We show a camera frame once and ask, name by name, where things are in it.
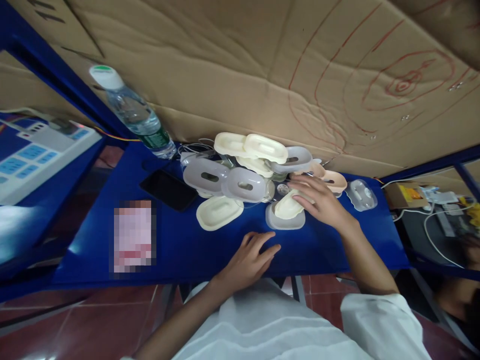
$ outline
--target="red tile floor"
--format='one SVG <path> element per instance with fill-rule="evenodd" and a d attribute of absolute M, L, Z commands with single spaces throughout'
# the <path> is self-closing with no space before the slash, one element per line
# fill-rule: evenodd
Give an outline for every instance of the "red tile floor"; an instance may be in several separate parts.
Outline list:
<path fill-rule="evenodd" d="M 340 303 L 356 287 L 334 275 L 302 276 L 307 306 L 342 329 Z M 81 305 L 0 337 L 2 360 L 119 360 L 131 355 L 158 326 L 162 286 L 42 291 L 8 301 L 0 321 L 89 296 Z M 288 278 L 283 291 L 292 294 Z M 173 310 L 182 306 L 176 293 Z M 458 340 L 421 315 L 424 343 L 433 360 L 468 359 Z"/>

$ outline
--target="white shirt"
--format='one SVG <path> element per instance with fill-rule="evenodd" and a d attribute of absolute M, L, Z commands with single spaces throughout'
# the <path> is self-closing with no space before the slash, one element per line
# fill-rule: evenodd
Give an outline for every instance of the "white shirt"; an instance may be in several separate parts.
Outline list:
<path fill-rule="evenodd" d="M 344 333 L 263 279 L 210 315 L 174 359 L 430 359 L 403 296 L 349 294 L 340 310 Z"/>

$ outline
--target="white power strip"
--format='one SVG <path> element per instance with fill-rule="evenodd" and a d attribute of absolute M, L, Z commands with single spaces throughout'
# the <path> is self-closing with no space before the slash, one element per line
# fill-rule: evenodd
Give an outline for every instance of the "white power strip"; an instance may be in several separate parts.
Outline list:
<path fill-rule="evenodd" d="M 64 135 L 42 122 L 17 136 L 31 143 L 0 162 L 0 205 L 15 205 L 88 150 L 102 137 L 73 122 L 78 130 Z"/>

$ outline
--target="electronic device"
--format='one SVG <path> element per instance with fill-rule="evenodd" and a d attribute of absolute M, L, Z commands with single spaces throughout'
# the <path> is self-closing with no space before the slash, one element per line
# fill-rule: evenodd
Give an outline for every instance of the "electronic device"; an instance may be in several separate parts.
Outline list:
<path fill-rule="evenodd" d="M 172 209 L 182 212 L 197 197 L 197 190 L 160 169 L 140 183 L 140 188 Z"/>
<path fill-rule="evenodd" d="M 0 205 L 17 204 L 102 138 L 74 121 L 68 133 L 29 118 L 2 123 Z"/>

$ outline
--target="white sleeve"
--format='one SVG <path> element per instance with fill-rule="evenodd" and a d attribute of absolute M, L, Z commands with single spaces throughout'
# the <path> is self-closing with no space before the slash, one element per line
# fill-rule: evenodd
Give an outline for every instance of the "white sleeve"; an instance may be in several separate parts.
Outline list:
<path fill-rule="evenodd" d="M 400 294 L 349 294 L 341 303 L 343 330 L 374 359 L 431 360 L 423 329 Z"/>

